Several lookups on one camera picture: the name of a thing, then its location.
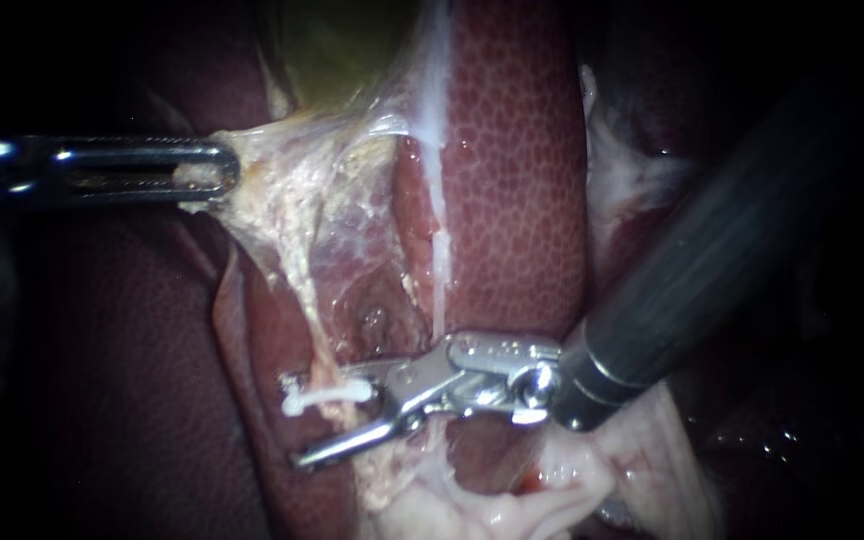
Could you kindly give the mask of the left arm instrument jaw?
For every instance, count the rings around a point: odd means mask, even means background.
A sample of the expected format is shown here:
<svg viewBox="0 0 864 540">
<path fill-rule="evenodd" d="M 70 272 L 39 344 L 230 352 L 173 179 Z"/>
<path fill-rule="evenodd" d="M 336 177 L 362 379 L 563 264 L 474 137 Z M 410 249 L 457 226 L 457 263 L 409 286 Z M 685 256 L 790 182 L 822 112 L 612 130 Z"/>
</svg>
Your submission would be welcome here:
<svg viewBox="0 0 864 540">
<path fill-rule="evenodd" d="M 34 150 L 32 204 L 203 202 L 241 179 L 234 150 L 208 138 L 48 137 Z"/>
</svg>

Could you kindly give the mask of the right arm instrument jaw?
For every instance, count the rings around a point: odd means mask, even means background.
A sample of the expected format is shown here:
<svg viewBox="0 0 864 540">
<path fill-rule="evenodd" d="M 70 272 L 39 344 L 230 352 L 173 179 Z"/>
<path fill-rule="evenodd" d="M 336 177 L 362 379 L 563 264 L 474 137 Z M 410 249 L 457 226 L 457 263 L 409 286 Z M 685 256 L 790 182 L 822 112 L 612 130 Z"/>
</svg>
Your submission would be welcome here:
<svg viewBox="0 0 864 540">
<path fill-rule="evenodd" d="M 339 373 L 346 379 L 362 379 L 370 383 L 384 383 L 389 372 L 399 366 L 397 358 L 374 359 L 358 363 L 350 363 L 339 368 Z"/>
<path fill-rule="evenodd" d="M 292 453 L 289 460 L 298 471 L 319 471 L 404 437 L 409 432 L 403 422 L 377 419 L 311 444 L 303 451 Z"/>
</svg>

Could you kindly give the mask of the right arm instrument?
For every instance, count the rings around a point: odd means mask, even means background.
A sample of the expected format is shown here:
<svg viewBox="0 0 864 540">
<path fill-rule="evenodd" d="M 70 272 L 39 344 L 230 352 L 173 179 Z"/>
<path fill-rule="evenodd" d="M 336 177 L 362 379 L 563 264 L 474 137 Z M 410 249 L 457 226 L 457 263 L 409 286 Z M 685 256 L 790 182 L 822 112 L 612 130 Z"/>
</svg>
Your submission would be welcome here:
<svg viewBox="0 0 864 540">
<path fill-rule="evenodd" d="M 383 422 L 412 431 L 431 415 L 495 413 L 513 425 L 540 424 L 561 384 L 554 340 L 462 331 L 397 361 L 383 376 Z"/>
</svg>

